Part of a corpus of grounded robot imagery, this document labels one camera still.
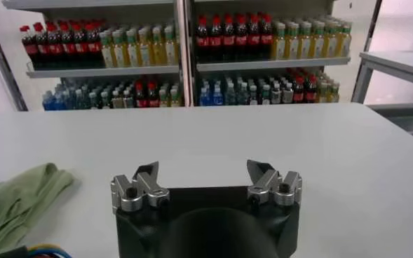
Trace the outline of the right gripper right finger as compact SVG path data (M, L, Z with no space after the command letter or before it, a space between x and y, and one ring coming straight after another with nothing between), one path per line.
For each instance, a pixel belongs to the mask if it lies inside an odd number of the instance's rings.
M282 176L269 163L247 160L247 169L252 185L247 189L247 197L254 207L273 202L287 207L295 203L301 205L303 179L296 171L288 171Z

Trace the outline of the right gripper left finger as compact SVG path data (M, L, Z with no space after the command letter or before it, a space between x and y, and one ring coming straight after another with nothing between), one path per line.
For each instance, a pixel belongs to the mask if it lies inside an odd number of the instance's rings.
M125 175L114 176L110 182L113 212L137 212L144 205L162 208L170 201L170 191L157 183L159 162L141 165L132 179Z

